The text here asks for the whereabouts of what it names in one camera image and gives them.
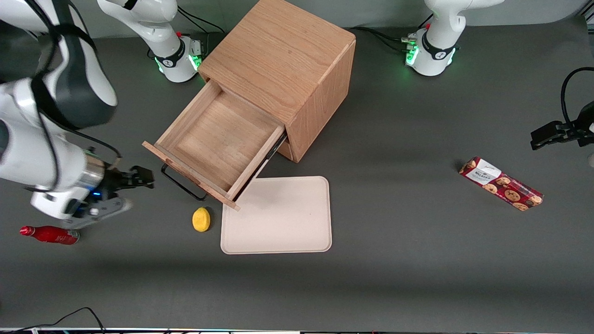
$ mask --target gray wall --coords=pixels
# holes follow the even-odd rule
[[[81,11],[92,37],[128,37],[134,33],[115,19],[104,15],[95,0],[72,0]],[[257,0],[178,0],[185,10],[232,29]],[[421,0],[289,0],[291,3],[340,27],[364,24],[370,27],[409,27],[418,25],[431,12]],[[579,11],[587,0],[506,0],[483,10],[467,11],[470,26],[550,23]],[[178,15],[172,22],[180,31],[195,26]],[[214,31],[204,25],[205,29]]]

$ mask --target gray tabletop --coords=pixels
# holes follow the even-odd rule
[[[328,252],[225,255],[222,205],[208,199],[213,227],[195,232],[202,204],[158,173],[154,190],[122,191],[134,207],[84,230],[78,244],[43,244],[19,227],[55,221],[1,181],[0,326],[90,306],[109,327],[594,331],[594,147],[533,152],[529,143],[532,130],[561,119],[564,77],[594,65],[583,19],[469,27],[436,78],[356,35],[342,106],[301,163],[276,155],[260,175],[329,180]],[[112,122],[86,132],[116,145],[122,167],[158,172],[141,143],[154,142],[203,82],[166,81],[140,39],[97,47],[119,106]],[[590,74],[570,83],[572,117],[592,87]],[[544,193],[544,203],[520,212],[458,175],[454,166],[476,155]],[[65,325],[94,322],[79,315]]]

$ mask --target cookie box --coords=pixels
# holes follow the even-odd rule
[[[542,203],[541,193],[477,156],[462,167],[460,174],[520,211]]]

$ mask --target white label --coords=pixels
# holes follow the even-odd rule
[[[501,175],[501,171],[492,164],[481,159],[475,169],[466,174],[466,177],[485,185]]]

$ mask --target green light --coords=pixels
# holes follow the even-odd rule
[[[451,60],[452,60],[452,58],[454,58],[454,53],[456,53],[456,48],[454,48],[454,49],[451,51],[450,60],[448,60],[448,61],[447,61],[447,64],[448,64],[448,65],[450,65],[450,64],[451,64]]]
[[[200,66],[200,64],[202,64],[202,57],[188,55],[188,59],[192,62],[192,66],[194,67],[194,71],[198,71],[198,66]]]
[[[161,68],[161,64],[157,60],[157,57],[154,58],[154,61],[157,63],[157,66],[159,66],[159,72],[163,73],[163,69]]]
[[[406,63],[412,66],[415,63],[416,55],[419,53],[419,47],[415,45],[412,50],[409,51],[409,54],[406,56]]]

